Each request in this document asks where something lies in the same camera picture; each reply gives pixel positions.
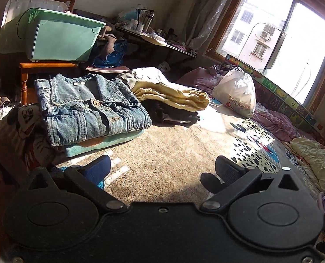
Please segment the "blue denim jacket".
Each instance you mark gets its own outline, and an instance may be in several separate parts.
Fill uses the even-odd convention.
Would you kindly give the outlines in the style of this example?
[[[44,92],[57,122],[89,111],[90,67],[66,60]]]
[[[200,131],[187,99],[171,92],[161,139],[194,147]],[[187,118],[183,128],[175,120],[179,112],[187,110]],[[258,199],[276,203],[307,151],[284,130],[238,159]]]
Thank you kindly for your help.
[[[148,129],[152,120],[137,97],[118,78],[99,74],[68,78],[57,74],[35,80],[46,131],[53,147]]]

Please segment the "folded teal towel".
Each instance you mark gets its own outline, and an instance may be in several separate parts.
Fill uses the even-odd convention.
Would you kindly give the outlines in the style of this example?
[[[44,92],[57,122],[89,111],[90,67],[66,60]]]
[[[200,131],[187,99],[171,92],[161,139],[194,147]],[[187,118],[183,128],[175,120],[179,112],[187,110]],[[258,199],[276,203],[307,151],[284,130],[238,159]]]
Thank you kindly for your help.
[[[95,150],[103,150],[108,147],[116,146],[128,141],[131,141],[144,133],[144,130],[139,132],[127,132],[106,137],[92,138],[82,141],[78,144],[64,146],[64,152],[67,157],[74,157],[80,154],[88,153]]]

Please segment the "Mickey Mouse plush blanket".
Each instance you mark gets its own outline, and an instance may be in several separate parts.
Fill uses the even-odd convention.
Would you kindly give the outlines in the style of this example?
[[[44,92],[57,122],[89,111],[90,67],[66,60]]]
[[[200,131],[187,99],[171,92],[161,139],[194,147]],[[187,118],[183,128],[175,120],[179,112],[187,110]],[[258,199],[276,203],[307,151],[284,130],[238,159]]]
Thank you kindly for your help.
[[[84,166],[107,155],[111,171],[104,190],[125,204],[202,203],[212,194],[200,177],[215,173],[218,156],[265,173],[289,167],[311,196],[318,196],[319,189],[296,156],[257,122],[216,104],[200,111],[199,117],[192,126],[153,125],[134,140],[70,158],[61,167]]]

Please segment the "pink crumpled bedsheet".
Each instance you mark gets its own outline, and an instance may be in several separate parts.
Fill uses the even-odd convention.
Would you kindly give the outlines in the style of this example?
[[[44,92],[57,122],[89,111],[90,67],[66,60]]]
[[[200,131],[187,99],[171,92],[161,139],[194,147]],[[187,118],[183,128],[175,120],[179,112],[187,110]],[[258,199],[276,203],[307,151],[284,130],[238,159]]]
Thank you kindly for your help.
[[[229,64],[198,67],[182,75],[178,84],[206,92],[239,115],[252,118],[285,142],[298,137],[314,140],[311,133],[296,128],[289,117],[267,109],[256,100],[254,81],[250,74]]]

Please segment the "Mickey print brown cloth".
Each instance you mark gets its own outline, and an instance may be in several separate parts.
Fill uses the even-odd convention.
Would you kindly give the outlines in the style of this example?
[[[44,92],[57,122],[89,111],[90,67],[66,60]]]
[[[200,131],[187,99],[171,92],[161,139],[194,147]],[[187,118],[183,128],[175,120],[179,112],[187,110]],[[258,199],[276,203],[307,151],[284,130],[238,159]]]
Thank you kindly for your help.
[[[7,183],[23,185],[36,168],[65,158],[62,148],[50,145],[37,103],[15,107],[0,120],[0,170]]]

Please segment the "white plastic bag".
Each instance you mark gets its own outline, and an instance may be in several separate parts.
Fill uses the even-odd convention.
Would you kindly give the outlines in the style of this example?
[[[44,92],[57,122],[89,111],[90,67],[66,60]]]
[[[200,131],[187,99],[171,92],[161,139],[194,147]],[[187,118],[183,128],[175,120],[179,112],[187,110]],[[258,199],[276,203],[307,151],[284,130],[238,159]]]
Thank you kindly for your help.
[[[251,118],[256,107],[256,91],[250,74],[230,70],[213,88],[212,97],[242,117]]]

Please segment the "cream quilted duvet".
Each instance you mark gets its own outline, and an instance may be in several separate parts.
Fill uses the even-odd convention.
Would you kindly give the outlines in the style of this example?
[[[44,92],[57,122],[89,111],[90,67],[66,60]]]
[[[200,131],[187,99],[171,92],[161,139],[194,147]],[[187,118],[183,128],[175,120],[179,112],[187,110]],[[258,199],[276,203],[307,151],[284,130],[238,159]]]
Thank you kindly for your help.
[[[295,138],[289,142],[289,146],[307,163],[307,174],[321,191],[325,191],[325,146],[308,138]]]

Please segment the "folded dark brown garment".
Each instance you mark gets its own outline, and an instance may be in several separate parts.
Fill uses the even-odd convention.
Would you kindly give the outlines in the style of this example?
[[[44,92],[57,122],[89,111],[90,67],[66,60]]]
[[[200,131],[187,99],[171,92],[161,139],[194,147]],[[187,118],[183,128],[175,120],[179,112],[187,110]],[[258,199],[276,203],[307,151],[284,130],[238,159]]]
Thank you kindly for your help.
[[[190,126],[200,121],[200,117],[197,112],[177,109],[161,101],[145,100],[142,102],[142,106],[148,112],[154,125]]]

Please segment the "folded yellow blanket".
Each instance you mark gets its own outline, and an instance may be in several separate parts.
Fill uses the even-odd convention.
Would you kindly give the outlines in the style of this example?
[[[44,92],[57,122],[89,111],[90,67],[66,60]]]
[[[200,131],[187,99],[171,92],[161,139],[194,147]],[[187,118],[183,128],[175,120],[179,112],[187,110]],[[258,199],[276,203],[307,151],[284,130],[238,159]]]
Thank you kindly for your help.
[[[117,76],[136,98],[161,101],[176,109],[198,112],[207,108],[210,98],[204,91],[168,81],[155,67],[132,69]]]

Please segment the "dark side table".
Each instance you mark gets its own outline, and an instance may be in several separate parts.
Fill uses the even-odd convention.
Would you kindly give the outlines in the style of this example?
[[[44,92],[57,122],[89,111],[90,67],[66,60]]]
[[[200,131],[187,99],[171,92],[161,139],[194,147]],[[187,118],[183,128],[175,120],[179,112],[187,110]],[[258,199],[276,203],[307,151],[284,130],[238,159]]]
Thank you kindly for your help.
[[[120,40],[127,42],[121,64],[131,69],[156,67],[164,61],[173,67],[177,67],[196,57],[188,51],[176,48],[168,43],[162,43],[151,36],[135,33],[118,26],[114,28],[112,34],[117,38],[116,44]]]

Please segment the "green plastic storage bin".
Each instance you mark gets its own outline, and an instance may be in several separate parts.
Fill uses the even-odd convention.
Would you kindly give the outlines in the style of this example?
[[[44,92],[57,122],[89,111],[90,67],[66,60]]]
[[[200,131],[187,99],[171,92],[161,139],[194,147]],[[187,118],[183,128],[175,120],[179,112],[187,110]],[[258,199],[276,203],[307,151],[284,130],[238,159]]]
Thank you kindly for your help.
[[[86,62],[105,25],[66,12],[34,8],[26,30],[27,58]]]

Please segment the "white bin lid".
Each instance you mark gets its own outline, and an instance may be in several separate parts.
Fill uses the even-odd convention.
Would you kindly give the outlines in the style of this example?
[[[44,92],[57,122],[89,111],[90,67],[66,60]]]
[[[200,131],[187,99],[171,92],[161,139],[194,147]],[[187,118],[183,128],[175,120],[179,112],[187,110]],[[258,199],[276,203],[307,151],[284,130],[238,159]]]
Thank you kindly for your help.
[[[9,0],[5,6],[0,30],[0,53],[24,52],[30,11],[34,8],[65,12],[64,2],[54,0]]]

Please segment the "steel thermos flask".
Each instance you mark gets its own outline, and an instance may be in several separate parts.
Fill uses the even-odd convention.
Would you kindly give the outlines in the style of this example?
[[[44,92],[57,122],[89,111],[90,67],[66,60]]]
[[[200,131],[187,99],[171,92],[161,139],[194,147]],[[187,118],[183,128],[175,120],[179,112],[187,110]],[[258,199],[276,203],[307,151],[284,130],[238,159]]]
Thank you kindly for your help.
[[[145,20],[143,22],[143,24],[144,24],[143,32],[144,33],[147,33],[148,32],[149,27],[150,27],[150,25],[151,25],[154,17],[155,17],[155,13],[154,12],[150,12],[150,11],[147,12],[147,14],[145,16]]]

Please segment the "translucent window curtain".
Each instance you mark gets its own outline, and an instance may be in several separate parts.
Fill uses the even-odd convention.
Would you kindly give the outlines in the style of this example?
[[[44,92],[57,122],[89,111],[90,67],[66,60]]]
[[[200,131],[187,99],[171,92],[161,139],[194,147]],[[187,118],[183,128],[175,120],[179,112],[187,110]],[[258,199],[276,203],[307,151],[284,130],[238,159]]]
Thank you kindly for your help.
[[[187,15],[182,37],[188,48],[199,51],[208,40],[223,10],[231,0],[194,0]]]

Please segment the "wooden chair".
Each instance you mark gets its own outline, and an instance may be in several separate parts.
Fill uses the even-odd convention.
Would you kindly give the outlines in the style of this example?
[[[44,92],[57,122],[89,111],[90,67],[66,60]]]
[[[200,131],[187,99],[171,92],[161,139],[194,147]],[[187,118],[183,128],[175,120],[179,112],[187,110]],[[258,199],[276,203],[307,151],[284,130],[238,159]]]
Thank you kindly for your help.
[[[76,0],[49,0],[62,2],[55,10],[37,6],[29,12],[26,23],[26,55],[30,63],[20,63],[21,104],[27,104],[27,80],[32,72],[40,73],[42,68],[74,68],[85,60],[80,49],[71,49],[75,44],[71,38],[81,31],[81,22],[72,14]]]

